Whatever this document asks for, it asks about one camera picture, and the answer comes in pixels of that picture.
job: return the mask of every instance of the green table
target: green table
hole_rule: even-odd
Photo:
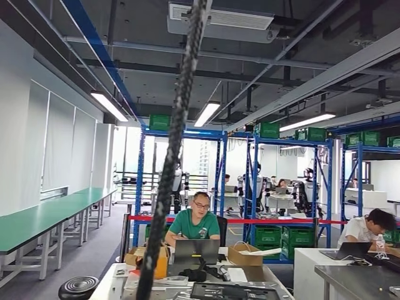
[[[115,189],[90,188],[58,199],[50,199],[38,205],[0,217],[0,278],[3,271],[13,273],[0,281],[0,288],[21,271],[40,271],[40,279],[46,277],[48,258],[56,258],[58,269],[61,267],[61,254],[64,238],[64,223],[74,216],[80,216],[79,245],[88,239],[89,208],[97,203],[99,213],[97,227],[103,218],[104,200],[115,192]],[[57,243],[50,247],[52,229],[57,229]],[[41,256],[23,257],[22,247],[39,236],[42,237]],[[55,257],[49,257],[53,250],[57,250]],[[16,264],[4,265],[5,256],[17,250]],[[24,265],[24,261],[40,260],[40,265]]]

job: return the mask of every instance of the black chair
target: black chair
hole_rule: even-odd
[[[99,285],[99,280],[92,276],[81,276],[64,282],[58,290],[60,300],[87,300]]]
[[[217,220],[220,226],[220,247],[225,247],[226,242],[226,231],[228,230],[228,219],[217,216]]]

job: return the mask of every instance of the red barrier tape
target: red barrier tape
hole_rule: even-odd
[[[129,216],[128,219],[131,221],[151,221],[153,217],[152,216]],[[168,223],[174,222],[174,217],[168,217]],[[312,219],[228,219],[229,224],[291,224],[291,223],[305,223],[312,224]],[[320,220],[320,224],[347,224],[346,221],[328,221],[328,220]]]

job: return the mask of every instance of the ceiling light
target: ceiling light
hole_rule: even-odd
[[[207,103],[198,119],[194,124],[195,127],[202,127],[205,125],[207,121],[208,121],[209,118],[211,118],[215,111],[217,111],[220,106],[220,103],[217,102],[208,102]]]
[[[303,127],[303,126],[309,125],[309,124],[312,124],[312,123],[317,123],[317,122],[320,122],[320,121],[328,120],[328,119],[331,119],[331,118],[334,118],[334,117],[335,117],[334,114],[322,114],[322,115],[318,116],[318,117],[312,117],[311,119],[307,119],[307,120],[297,122],[297,123],[294,123],[294,124],[291,124],[291,125],[281,127],[281,129],[279,129],[279,131],[282,132],[282,131],[287,131],[287,130],[298,128],[298,127]]]
[[[281,147],[281,150],[291,150],[291,149],[299,149],[303,148],[302,146],[283,146]]]
[[[91,95],[93,96],[94,99],[97,100],[99,103],[105,107],[106,110],[112,113],[115,118],[118,119],[121,122],[128,122],[128,119],[124,116],[122,112],[120,112],[118,108],[115,107],[112,103],[111,103],[109,99],[107,99],[104,94],[102,92],[98,91],[92,91],[91,92]]]

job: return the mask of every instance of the black round stool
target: black round stool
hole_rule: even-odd
[[[87,300],[99,285],[99,280],[92,276],[80,276],[64,282],[58,290],[60,300]]]

